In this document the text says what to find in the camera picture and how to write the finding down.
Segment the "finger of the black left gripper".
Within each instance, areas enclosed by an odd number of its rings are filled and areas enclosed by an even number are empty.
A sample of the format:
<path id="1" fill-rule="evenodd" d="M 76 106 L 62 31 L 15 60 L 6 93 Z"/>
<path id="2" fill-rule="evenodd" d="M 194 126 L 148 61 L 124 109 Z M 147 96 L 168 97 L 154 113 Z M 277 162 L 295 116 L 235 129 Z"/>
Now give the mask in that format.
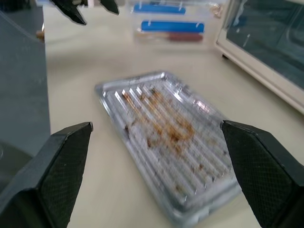
<path id="1" fill-rule="evenodd" d="M 99 2 L 108 12 L 119 15 L 119 9 L 115 0 L 100 0 Z"/>
<path id="2" fill-rule="evenodd" d="M 78 11 L 77 6 L 71 0 L 52 0 L 51 1 L 65 16 L 72 22 L 78 25 L 86 25 L 81 13 Z"/>

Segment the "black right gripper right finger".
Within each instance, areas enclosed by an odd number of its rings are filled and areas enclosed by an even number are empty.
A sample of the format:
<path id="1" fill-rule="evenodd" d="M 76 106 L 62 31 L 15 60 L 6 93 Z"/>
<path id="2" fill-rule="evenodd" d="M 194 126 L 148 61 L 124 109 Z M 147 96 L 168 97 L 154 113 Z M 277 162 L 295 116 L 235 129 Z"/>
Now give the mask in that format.
<path id="1" fill-rule="evenodd" d="M 263 228 L 304 226 L 304 167 L 269 132 L 224 120 L 221 130 L 242 192 Z"/>

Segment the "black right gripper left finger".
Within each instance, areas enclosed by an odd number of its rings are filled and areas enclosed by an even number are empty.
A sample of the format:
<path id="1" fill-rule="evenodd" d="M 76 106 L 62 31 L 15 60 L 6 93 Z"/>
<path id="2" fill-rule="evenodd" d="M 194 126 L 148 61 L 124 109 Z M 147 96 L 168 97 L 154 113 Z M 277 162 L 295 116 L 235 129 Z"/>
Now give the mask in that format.
<path id="1" fill-rule="evenodd" d="M 52 135 L 0 195 L 2 228 L 66 228 L 83 180 L 92 122 Z"/>

